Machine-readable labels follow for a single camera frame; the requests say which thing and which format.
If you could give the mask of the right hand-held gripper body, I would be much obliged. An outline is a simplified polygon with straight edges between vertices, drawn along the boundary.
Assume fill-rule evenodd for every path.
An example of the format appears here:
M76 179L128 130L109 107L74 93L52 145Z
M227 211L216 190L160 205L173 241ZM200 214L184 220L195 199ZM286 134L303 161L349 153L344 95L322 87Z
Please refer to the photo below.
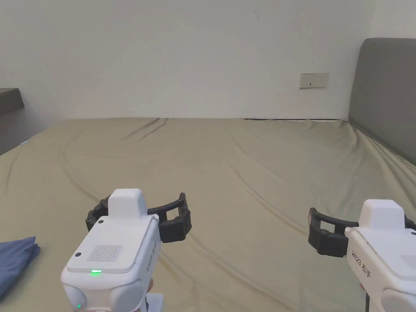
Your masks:
M346 260L366 292L367 312L416 310L416 233L393 200L368 199L348 227Z

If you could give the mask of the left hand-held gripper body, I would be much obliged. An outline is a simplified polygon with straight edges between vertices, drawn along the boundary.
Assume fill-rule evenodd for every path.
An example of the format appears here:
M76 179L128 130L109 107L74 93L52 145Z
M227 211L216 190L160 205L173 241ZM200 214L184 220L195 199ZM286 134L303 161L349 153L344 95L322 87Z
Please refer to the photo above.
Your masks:
M147 292L162 244L158 224L140 189L110 195L108 214L94 224L61 274L74 312L163 311L163 295Z

